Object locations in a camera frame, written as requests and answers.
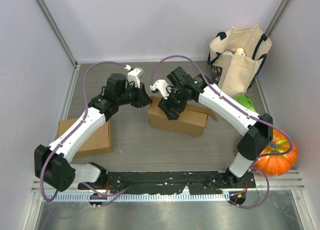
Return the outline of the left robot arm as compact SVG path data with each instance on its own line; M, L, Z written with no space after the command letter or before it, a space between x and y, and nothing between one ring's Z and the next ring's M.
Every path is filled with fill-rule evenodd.
M84 142L116 114L120 106L142 108L151 104L140 81L143 73L141 68L134 68L127 75L112 74L101 93L88 103L84 113L68 130L47 147L39 145L35 149L34 171L41 184L47 183L59 192L71 184L90 184L97 190L106 185L107 171L103 167L95 163L70 163Z

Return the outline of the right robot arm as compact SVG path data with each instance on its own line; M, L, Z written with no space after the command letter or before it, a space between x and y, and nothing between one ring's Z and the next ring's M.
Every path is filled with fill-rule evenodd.
M162 95L158 106L169 120L178 119L187 102L194 100L219 114L242 135L237 155L225 172L225 180L230 187L236 188L243 183L245 174L273 138L270 115L265 113L261 116L246 109L203 73L191 77L178 67L167 75L167 80L152 81L150 90Z

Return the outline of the brown cardboard sheet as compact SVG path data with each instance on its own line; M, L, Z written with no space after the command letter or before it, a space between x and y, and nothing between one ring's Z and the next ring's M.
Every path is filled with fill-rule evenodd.
M205 130L208 118L218 120L215 113L209 108L190 104L185 107L177 120L169 120L158 107L161 98L153 96L151 99L152 104L148 108L148 115L153 128L199 137Z

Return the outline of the brown cardboard box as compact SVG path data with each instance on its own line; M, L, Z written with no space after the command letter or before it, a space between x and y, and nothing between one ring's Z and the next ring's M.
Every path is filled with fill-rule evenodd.
M104 117L88 117L81 126L67 140L62 140L81 121L79 119L63 120L58 124L57 139L50 143L54 150L58 144L61 146L56 151L63 154L70 162L73 158L96 156L113 152L113 122L104 122Z

